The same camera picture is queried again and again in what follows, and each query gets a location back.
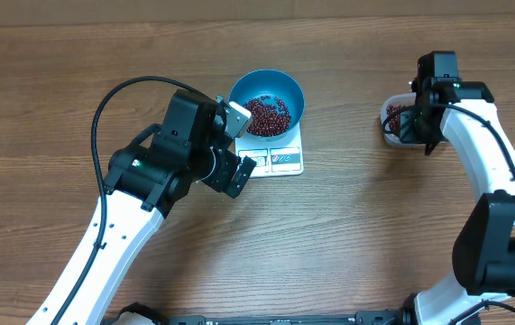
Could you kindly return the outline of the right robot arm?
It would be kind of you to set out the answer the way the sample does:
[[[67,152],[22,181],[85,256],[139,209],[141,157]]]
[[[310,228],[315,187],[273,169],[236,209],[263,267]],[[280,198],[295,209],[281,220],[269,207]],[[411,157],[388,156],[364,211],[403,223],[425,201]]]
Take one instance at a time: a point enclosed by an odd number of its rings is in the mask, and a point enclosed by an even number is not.
[[[442,143],[455,149],[474,190],[475,207],[452,250],[452,270],[430,289],[410,297],[405,324],[477,324],[490,306],[515,313],[515,150],[503,131],[485,83],[460,78],[452,51],[418,59],[411,83],[414,102],[383,110],[389,144]]]

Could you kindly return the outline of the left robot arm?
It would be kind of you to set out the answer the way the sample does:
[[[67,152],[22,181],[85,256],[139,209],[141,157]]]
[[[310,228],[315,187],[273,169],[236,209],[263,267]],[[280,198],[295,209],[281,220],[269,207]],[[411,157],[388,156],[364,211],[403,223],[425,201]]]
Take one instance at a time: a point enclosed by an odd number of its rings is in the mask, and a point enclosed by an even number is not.
[[[196,181],[237,197],[256,163],[229,146],[253,120],[234,101],[179,89],[164,120],[108,164],[94,216],[31,324],[98,324],[135,257]]]

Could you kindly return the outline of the white digital kitchen scale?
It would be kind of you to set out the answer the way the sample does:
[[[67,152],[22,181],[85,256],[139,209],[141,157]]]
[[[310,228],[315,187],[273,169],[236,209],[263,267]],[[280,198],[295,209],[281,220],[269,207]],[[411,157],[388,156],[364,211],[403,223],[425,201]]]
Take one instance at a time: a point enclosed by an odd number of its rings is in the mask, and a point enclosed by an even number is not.
[[[300,124],[275,139],[245,133],[235,139],[235,152],[256,162],[251,178],[297,176],[304,172]]]

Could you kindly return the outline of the red beans in bowl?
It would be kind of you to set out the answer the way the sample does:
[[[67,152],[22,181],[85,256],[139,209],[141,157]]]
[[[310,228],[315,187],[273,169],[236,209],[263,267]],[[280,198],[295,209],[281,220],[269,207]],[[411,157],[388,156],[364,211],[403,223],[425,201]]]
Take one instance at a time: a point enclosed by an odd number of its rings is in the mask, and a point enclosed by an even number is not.
[[[247,131],[251,135],[273,137],[286,133],[292,121],[289,108],[278,97],[263,95],[243,104],[253,117]]]

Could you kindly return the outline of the blue metal bowl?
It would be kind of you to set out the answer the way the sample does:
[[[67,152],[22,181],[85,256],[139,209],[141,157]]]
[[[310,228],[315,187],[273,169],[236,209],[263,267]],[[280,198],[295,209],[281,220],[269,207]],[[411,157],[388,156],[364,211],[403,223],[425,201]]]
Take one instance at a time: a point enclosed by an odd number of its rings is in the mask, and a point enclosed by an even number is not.
[[[289,130],[300,123],[305,113],[305,95],[299,83],[283,71],[265,69],[247,73],[234,84],[229,100],[242,106],[250,99],[263,95],[280,98],[287,105],[292,118]],[[286,133],[262,138],[281,138]]]

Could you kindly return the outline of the clear plastic container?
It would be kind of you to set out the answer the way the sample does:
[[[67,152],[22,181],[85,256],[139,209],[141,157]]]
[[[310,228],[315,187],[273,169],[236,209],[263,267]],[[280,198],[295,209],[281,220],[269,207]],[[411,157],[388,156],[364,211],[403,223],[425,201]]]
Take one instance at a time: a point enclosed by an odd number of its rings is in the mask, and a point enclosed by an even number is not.
[[[381,111],[380,111],[380,121],[381,125],[384,125],[384,121],[387,119],[386,114],[386,107],[389,104],[393,105],[404,105],[406,107],[412,107],[415,104],[416,101],[416,94],[414,92],[400,94],[400,95],[394,95],[392,97],[389,97],[382,105]],[[393,147],[399,147],[399,148],[417,148],[417,147],[426,147],[426,143],[424,142],[424,138],[422,137],[421,133],[418,130],[418,118],[416,120],[416,131],[418,134],[418,143],[417,144],[403,144],[400,139],[399,135],[394,134],[388,134],[388,123],[384,127],[384,133],[383,133],[383,139],[384,142],[390,146]]]

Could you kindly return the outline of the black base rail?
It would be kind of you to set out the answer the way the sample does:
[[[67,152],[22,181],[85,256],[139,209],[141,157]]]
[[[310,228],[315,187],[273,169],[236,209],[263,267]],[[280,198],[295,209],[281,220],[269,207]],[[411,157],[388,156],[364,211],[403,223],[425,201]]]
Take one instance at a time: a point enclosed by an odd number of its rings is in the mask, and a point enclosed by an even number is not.
[[[115,318],[101,321],[105,325],[410,325],[417,322],[409,311],[358,311],[353,315],[308,315],[208,318],[204,316],[179,316],[167,318],[156,310],[134,302],[121,309]]]

